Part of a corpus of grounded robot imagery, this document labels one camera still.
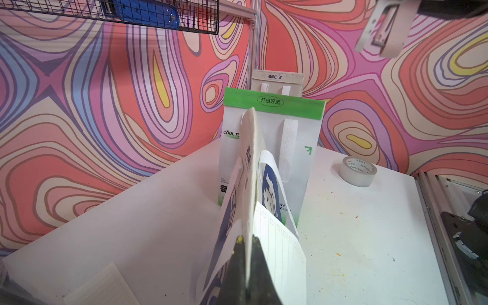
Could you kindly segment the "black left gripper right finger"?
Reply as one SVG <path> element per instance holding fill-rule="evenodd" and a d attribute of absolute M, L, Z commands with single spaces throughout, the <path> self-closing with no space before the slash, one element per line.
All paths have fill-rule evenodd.
<path fill-rule="evenodd" d="M 252 238 L 250 278 L 247 287 L 247 304 L 281 304 L 271 279 L 263 247 L 258 237 Z"/>

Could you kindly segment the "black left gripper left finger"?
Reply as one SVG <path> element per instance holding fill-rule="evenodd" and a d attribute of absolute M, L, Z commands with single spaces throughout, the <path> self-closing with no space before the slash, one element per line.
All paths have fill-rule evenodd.
<path fill-rule="evenodd" d="M 217 304 L 246 304 L 245 242 L 243 236 L 236 239 L 226 276 Z"/>

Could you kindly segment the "blue white paper bag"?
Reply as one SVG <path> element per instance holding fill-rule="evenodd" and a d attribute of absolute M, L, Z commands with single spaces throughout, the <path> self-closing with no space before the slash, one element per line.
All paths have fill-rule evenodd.
<path fill-rule="evenodd" d="M 222 202 L 222 215 L 216 242 L 208 268 L 198 280 L 196 288 L 198 304 L 217 304 L 236 239 L 239 236 L 243 236 L 245 242 L 247 291 L 254 236 L 253 219 L 255 206 L 258 203 L 270 211 L 298 239 L 291 213 L 282 212 L 282 208 L 287 207 L 287 197 L 275 159 L 264 145 L 256 111 L 249 109 L 241 120 L 240 153 Z"/>

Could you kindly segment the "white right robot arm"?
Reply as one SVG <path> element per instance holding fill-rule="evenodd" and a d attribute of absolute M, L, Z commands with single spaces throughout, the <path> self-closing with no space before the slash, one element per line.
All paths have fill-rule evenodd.
<path fill-rule="evenodd" d="M 487 190 L 474 201 L 468 215 L 473 221 L 457 234 L 455 245 L 475 266 L 487 269 Z"/>

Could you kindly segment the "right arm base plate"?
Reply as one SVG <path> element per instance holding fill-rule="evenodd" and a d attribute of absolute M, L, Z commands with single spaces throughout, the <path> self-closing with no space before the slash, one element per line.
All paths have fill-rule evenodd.
<path fill-rule="evenodd" d="M 448 212 L 441 219 L 471 291 L 487 296 L 487 225 Z"/>

